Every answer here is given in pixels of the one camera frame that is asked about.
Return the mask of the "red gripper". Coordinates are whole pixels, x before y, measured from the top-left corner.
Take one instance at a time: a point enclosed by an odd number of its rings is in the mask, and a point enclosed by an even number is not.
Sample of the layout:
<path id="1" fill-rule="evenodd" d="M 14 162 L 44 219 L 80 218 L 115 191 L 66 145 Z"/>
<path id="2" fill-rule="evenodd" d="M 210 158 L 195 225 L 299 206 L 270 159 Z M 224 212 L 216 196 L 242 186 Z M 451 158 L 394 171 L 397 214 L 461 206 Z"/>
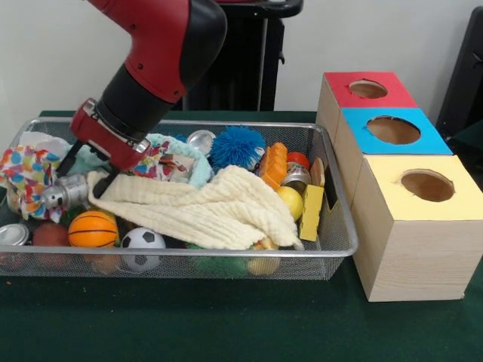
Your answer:
<path id="1" fill-rule="evenodd" d="M 82 143 L 107 158 L 109 163 L 120 171 L 130 170 L 142 161 L 151 148 L 147 138 L 130 140 L 116 133 L 101 118 L 97 111 L 97 102 L 88 98 L 76 111 L 70 125 L 77 141 L 60 162 L 56 173 L 58 177 L 68 174 L 75 164 L 75 157 Z M 113 170 L 107 176 L 97 181 L 93 188 L 93 196 L 100 198 L 119 175 L 119 170 Z"/>

